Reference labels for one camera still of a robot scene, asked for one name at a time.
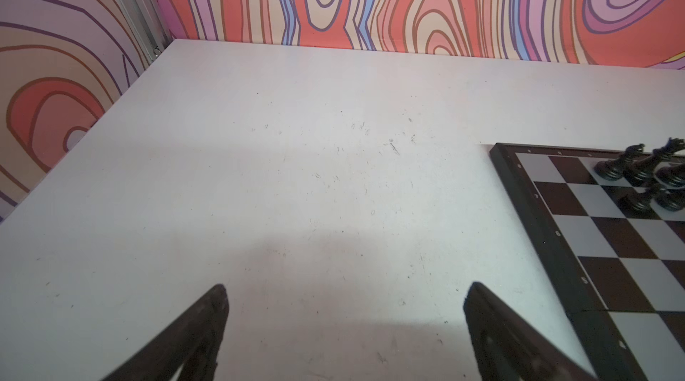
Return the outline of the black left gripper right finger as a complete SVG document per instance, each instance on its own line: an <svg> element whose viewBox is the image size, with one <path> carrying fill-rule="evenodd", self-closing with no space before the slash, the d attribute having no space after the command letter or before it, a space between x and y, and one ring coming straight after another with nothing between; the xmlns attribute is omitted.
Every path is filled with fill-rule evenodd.
<svg viewBox="0 0 685 381"><path fill-rule="evenodd" d="M483 283L472 283L463 310L483 380L595 379Z"/></svg>

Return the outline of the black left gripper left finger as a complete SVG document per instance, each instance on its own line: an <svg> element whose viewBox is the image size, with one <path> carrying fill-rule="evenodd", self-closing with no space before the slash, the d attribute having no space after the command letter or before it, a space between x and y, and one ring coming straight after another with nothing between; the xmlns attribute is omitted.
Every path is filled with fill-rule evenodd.
<svg viewBox="0 0 685 381"><path fill-rule="evenodd" d="M212 380L229 315L226 288L217 284L107 380Z"/></svg>

